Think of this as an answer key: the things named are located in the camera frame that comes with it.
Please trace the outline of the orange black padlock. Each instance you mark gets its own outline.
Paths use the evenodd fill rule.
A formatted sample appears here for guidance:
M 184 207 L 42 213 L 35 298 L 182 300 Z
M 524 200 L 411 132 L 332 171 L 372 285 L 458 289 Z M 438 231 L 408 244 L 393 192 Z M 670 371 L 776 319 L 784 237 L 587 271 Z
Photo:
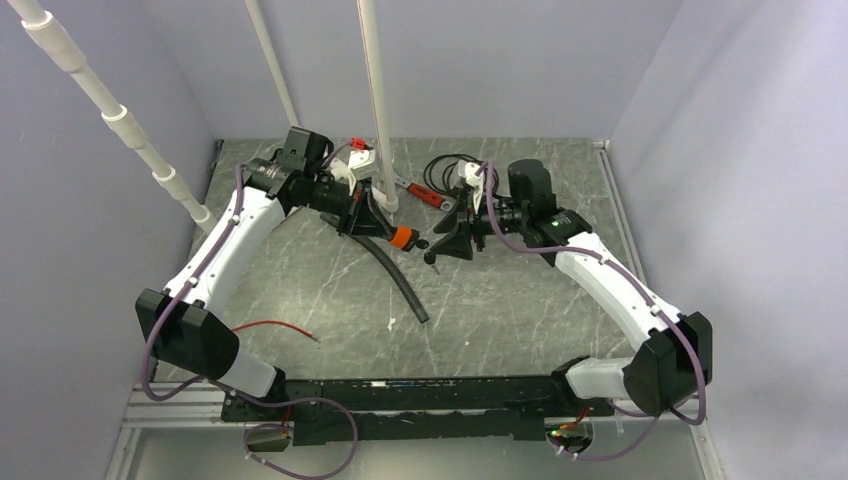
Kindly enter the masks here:
M 421 236 L 419 230 L 406 226 L 395 228 L 389 244 L 404 252 L 410 252 L 413 249 L 426 250 L 429 247 L 429 242 Z

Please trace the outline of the black headed key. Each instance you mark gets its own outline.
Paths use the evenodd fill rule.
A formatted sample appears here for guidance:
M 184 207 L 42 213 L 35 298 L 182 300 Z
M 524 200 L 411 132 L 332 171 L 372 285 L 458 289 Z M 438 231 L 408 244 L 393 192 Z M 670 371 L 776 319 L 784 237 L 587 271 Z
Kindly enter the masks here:
M 440 274 L 438 267 L 436 266 L 437 256 L 432 251 L 427 251 L 423 257 L 425 263 L 437 274 Z

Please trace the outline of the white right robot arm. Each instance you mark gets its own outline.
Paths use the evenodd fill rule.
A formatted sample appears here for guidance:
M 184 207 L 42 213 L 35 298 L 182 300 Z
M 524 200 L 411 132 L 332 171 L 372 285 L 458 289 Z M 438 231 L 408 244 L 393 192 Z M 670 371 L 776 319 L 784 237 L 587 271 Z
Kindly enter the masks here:
M 460 158 L 454 169 L 453 208 L 435 227 L 440 239 L 425 254 L 470 260 L 490 237 L 525 255 L 538 255 L 575 281 L 607 313 L 635 353 L 627 358 L 575 358 L 560 370 L 551 388 L 557 411 L 574 415 L 590 399 L 627 400 L 640 414 L 666 412 L 685 419 L 679 408 L 699 401 L 688 418 L 706 418 L 706 388 L 711 381 L 713 328 L 701 313 L 682 313 L 650 290 L 604 244 L 576 211 L 561 207 L 550 172 L 536 159 L 512 162 L 508 196 L 497 194 L 491 162 Z

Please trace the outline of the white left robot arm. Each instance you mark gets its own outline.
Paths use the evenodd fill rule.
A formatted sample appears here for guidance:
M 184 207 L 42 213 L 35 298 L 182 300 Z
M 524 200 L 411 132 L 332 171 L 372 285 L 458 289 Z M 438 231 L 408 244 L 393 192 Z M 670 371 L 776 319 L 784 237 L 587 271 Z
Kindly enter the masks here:
M 285 372 L 249 353 L 221 318 L 259 247 L 293 210 L 326 214 L 340 233 L 381 238 L 402 250 L 414 247 L 417 233 L 389 222 L 368 181 L 341 180 L 326 169 L 331 145 L 324 135 L 292 127 L 270 159 L 237 165 L 231 200 L 196 255 L 165 287 L 139 295 L 141 375 L 149 398 L 167 398 L 149 383 L 151 362 L 159 360 L 247 395 L 248 407 L 261 419 L 285 411 Z

